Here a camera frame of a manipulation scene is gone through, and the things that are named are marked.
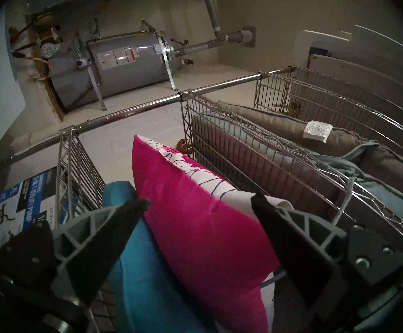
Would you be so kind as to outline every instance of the gray pipe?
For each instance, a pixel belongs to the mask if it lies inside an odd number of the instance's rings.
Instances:
[[[294,69],[295,69],[294,67],[287,67],[287,68],[280,69],[280,70],[270,71],[268,74],[284,74],[287,72],[292,72],[292,71],[294,71]],[[192,90],[191,92],[196,95],[203,95],[206,93],[210,93],[212,91],[218,91],[223,88],[229,88],[229,87],[236,86],[236,85],[242,84],[242,83],[247,83],[247,82],[250,82],[253,80],[265,79],[267,77],[268,77],[268,75],[266,73],[258,72],[253,75],[243,76],[243,77],[239,77],[237,79],[232,79],[232,80],[228,80],[228,81],[224,81],[224,82],[219,82],[216,84],[211,84],[209,86],[200,87],[200,88]],[[75,131],[77,132],[77,134],[80,134],[80,133],[83,133],[83,132],[86,132],[89,130],[93,130],[100,126],[103,126],[103,125],[106,125],[109,123],[113,123],[118,120],[121,120],[121,119],[124,119],[127,117],[131,117],[131,116],[134,116],[134,115],[142,113],[142,112],[152,110],[154,108],[166,106],[171,103],[183,102],[185,100],[186,95],[188,95],[189,92],[190,92],[190,90],[180,91],[178,94],[167,96],[165,98],[161,98],[158,100],[153,100],[148,103],[142,103],[140,105],[137,105],[137,106],[134,106],[131,108],[127,108],[124,110],[119,110],[118,112],[107,114],[106,116],[99,117],[99,118],[90,120],[88,122],[76,125]],[[11,156],[9,159],[1,162],[0,170],[3,168],[9,167],[12,164],[26,158],[27,156],[35,154],[36,152],[41,151],[52,145],[55,145],[59,142],[60,142],[60,133],[57,132],[56,134],[53,134],[52,136],[47,137],[44,141],[42,141],[36,145],[33,145],[30,148],[22,150],[22,151],[16,153],[15,155]]]
[[[221,31],[220,21],[218,20],[217,10],[215,9],[213,0],[205,0],[206,8],[208,9],[209,18],[211,19],[212,28],[216,38],[224,42],[226,39],[225,34]]]
[[[228,43],[240,43],[242,40],[243,35],[241,34],[240,31],[225,34],[225,42],[227,41]],[[220,46],[222,44],[223,43],[219,39],[214,39],[195,45],[184,46],[180,49],[175,50],[175,57],[181,57],[183,55],[188,55],[193,52],[216,48],[217,46]]]
[[[205,41],[203,43],[199,43],[199,44],[195,44],[195,45],[184,46],[180,49],[175,50],[175,57],[181,57],[183,55],[187,55],[192,52],[216,48],[217,46],[220,46],[222,44],[223,43],[220,42],[218,39],[214,39],[214,40]]]

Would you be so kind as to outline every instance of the box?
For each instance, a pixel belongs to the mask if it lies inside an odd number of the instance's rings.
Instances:
[[[0,193],[0,247],[36,222],[54,229],[56,174],[53,167]]]

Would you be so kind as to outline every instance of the chrome pole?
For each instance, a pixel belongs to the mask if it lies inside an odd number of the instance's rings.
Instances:
[[[287,67],[287,68],[276,70],[276,71],[270,71],[269,74],[284,74],[284,73],[292,72],[292,71],[293,71],[293,67]],[[110,123],[116,122],[118,120],[134,116],[139,113],[143,113],[143,112],[146,112],[149,110],[153,110],[155,108],[163,107],[163,106],[166,106],[166,105],[169,105],[172,103],[181,102],[181,101],[183,101],[183,97],[186,96],[189,92],[192,92],[197,95],[203,95],[203,94],[210,93],[213,91],[218,91],[220,89],[236,86],[238,84],[243,84],[243,83],[251,82],[254,80],[258,80],[258,79],[265,79],[267,77],[268,77],[268,75],[266,75],[265,73],[258,72],[253,75],[243,76],[243,77],[239,77],[237,79],[232,79],[232,80],[228,80],[228,81],[211,84],[209,86],[200,87],[200,88],[194,89],[192,91],[187,89],[185,91],[180,91],[177,94],[167,96],[165,98],[149,101],[147,103],[142,103],[140,105],[133,106],[131,108],[119,110],[117,112],[110,113],[105,116],[81,123],[81,124],[75,126],[75,131],[77,132],[77,134],[84,133],[84,132],[93,130],[95,128],[98,128],[100,126],[110,124]],[[44,139],[42,142],[40,142],[34,146],[31,146],[25,150],[22,150],[22,151],[16,153],[15,155],[11,156],[7,160],[1,162],[0,170],[3,168],[6,168],[8,166],[11,166],[12,164],[26,158],[27,156],[33,155],[33,154],[37,153],[38,151],[41,151],[47,147],[53,146],[59,142],[60,142],[60,133],[57,132],[57,133],[47,137],[46,139]]]

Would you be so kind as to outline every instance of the white floor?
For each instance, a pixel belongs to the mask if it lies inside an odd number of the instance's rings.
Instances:
[[[241,69],[213,64],[186,67],[183,71],[176,72],[174,80],[179,90],[185,90],[249,74],[248,71]],[[255,85],[255,82],[252,81],[206,94],[205,97],[212,101],[224,100],[252,106]],[[95,106],[88,105],[81,110],[68,114],[62,124],[34,134],[31,144],[56,133],[63,127],[77,125],[88,119],[94,119],[172,94],[175,92],[170,87],[170,83],[165,82],[129,91],[106,100],[108,110],[104,113]],[[170,147],[175,147],[177,142],[184,137],[180,103],[141,113],[80,135],[79,138],[84,148],[106,184],[117,180],[129,180],[133,183],[131,153],[135,135],[143,135]],[[58,145],[55,145],[15,163],[11,166],[6,187],[56,166],[57,160]]]

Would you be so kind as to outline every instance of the wall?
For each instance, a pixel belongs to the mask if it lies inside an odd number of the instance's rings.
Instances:
[[[339,35],[358,24],[403,44],[403,17],[391,0],[217,0],[222,29],[257,27],[255,48],[225,45],[219,61],[249,71],[289,65],[298,32]]]
[[[25,26],[27,12],[27,0],[13,0],[7,7],[7,22],[21,29]],[[76,31],[80,32],[83,41],[94,38],[89,33],[95,30],[95,17],[102,36],[138,31],[141,29],[140,18],[144,18],[157,30],[166,31],[181,41],[188,39],[191,44],[214,38],[203,0],[84,0],[81,5],[66,5],[55,16],[61,27],[59,35],[71,46]],[[27,33],[24,33],[14,47],[29,43],[27,39]],[[199,52],[192,59],[195,64],[216,63],[217,49]],[[26,108],[8,131],[13,138],[59,123],[44,85],[29,79],[30,74],[36,74],[33,62],[24,59],[15,62]]]

